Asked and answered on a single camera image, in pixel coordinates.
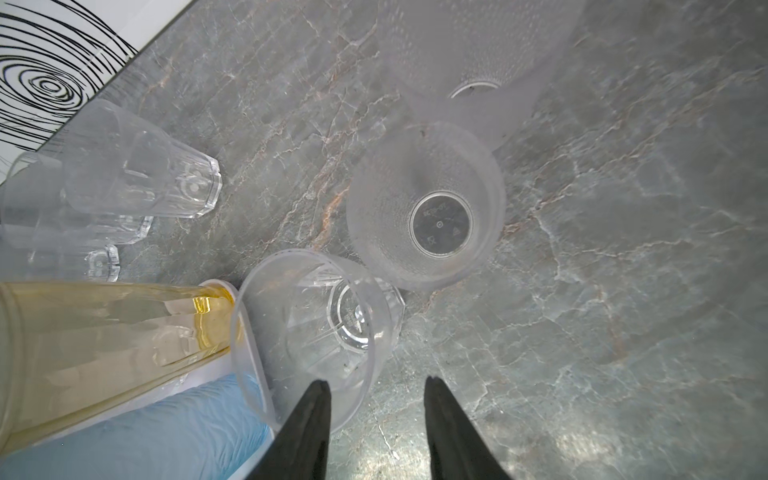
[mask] clear plastic cup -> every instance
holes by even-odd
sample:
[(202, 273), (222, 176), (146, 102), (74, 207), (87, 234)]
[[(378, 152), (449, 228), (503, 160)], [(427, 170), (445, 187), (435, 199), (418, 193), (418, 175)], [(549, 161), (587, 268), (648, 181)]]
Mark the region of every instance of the clear plastic cup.
[[(405, 304), (398, 290), (358, 263), (309, 250), (267, 257), (240, 288), (230, 328), (238, 383), (275, 431), (315, 379), (331, 388), (331, 430), (362, 404), (394, 348)], [(249, 319), (238, 328), (240, 312)], [(263, 378), (249, 360), (258, 357)], [(264, 402), (249, 376), (266, 386)]]
[(56, 135), (69, 203), (87, 214), (199, 217), (221, 192), (219, 163), (106, 100)]
[(0, 239), (0, 282), (86, 280), (115, 282), (120, 257), (114, 245), (61, 247), (53, 252), (14, 248)]
[(28, 152), (11, 166), (0, 187), (2, 237), (16, 248), (56, 251), (106, 247), (145, 238), (152, 217), (83, 214), (64, 192), (61, 162)]

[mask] textured plastic cup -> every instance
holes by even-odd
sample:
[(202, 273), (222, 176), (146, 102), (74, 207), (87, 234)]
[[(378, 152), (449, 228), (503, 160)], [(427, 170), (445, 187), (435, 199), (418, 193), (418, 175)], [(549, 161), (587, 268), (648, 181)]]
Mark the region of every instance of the textured plastic cup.
[(423, 121), (449, 121), (490, 150), (530, 117), (584, 0), (379, 0), (390, 77)]
[(221, 192), (219, 163), (106, 100), (56, 135), (69, 203), (87, 214), (199, 217)]
[[(331, 430), (357, 412), (400, 332), (405, 304), (397, 289), (358, 263), (309, 250), (284, 250), (248, 275), (235, 303), (230, 346), (250, 407), (280, 430), (315, 379), (331, 388)], [(240, 328), (240, 312), (250, 319)], [(271, 394), (265, 406), (249, 385), (249, 356), (261, 360)]]
[(14, 248), (0, 239), (0, 282), (87, 280), (115, 282), (120, 257), (114, 245), (62, 247), (53, 252)]
[(16, 248), (56, 251), (62, 247), (106, 247), (136, 243), (153, 217), (83, 214), (64, 192), (61, 162), (22, 154), (0, 187), (2, 237)]
[(382, 139), (356, 168), (346, 219), (371, 272), (406, 290), (438, 290), (491, 255), (504, 225), (493, 155), (452, 124), (417, 124)]

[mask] faceted plastic glass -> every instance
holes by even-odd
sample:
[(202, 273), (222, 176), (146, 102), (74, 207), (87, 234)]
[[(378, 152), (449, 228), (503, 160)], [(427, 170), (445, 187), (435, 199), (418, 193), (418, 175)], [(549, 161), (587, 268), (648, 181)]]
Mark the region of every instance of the faceted plastic glass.
[(57, 134), (69, 203), (87, 214), (199, 217), (221, 192), (219, 163), (106, 100)]
[(0, 282), (87, 280), (115, 282), (120, 257), (114, 245), (62, 247), (54, 252), (14, 248), (0, 240)]
[(145, 238), (152, 217), (83, 214), (67, 202), (61, 162), (21, 155), (0, 187), (2, 237), (16, 248), (56, 251), (106, 247)]

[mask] plastic cup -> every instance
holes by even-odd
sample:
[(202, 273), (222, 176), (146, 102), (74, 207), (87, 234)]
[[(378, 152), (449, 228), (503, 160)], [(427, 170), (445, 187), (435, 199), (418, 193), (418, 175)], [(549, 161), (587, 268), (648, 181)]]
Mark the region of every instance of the plastic cup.
[(69, 203), (87, 214), (199, 217), (221, 192), (219, 163), (106, 100), (57, 133)]
[(0, 453), (223, 355), (233, 306), (221, 282), (0, 283)]
[(379, 0), (376, 36), (423, 121), (448, 121), (490, 150), (530, 117), (584, 0)]
[(452, 124), (391, 133), (356, 168), (346, 219), (371, 272), (406, 290), (437, 290), (491, 255), (504, 225), (493, 155)]
[(14, 248), (0, 240), (0, 282), (87, 280), (115, 282), (120, 257), (114, 245), (62, 247), (54, 252)]
[(56, 251), (62, 247), (106, 247), (136, 243), (153, 217), (91, 215), (67, 202), (61, 162), (22, 154), (0, 187), (2, 237), (16, 248)]
[[(230, 328), (238, 383), (275, 431), (315, 379), (331, 388), (331, 430), (357, 412), (399, 336), (398, 290), (358, 263), (284, 250), (257, 265), (240, 288)], [(238, 328), (240, 312), (249, 319)], [(263, 378), (253, 360), (260, 359)], [(264, 402), (249, 376), (271, 394)]]

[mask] tall glass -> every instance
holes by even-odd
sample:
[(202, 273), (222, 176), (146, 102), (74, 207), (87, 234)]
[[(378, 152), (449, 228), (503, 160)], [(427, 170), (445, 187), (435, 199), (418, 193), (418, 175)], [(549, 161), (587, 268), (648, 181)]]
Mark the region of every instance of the tall glass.
[(106, 247), (145, 238), (152, 217), (91, 215), (72, 208), (64, 192), (61, 162), (27, 152), (0, 187), (2, 236), (16, 248), (56, 251)]
[(233, 305), (218, 286), (0, 283), (0, 452), (223, 354)]
[(120, 257), (114, 245), (62, 247), (56, 251), (14, 248), (0, 239), (0, 282), (87, 280), (115, 282)]
[(106, 100), (56, 135), (69, 203), (87, 214), (199, 217), (221, 192), (219, 163)]

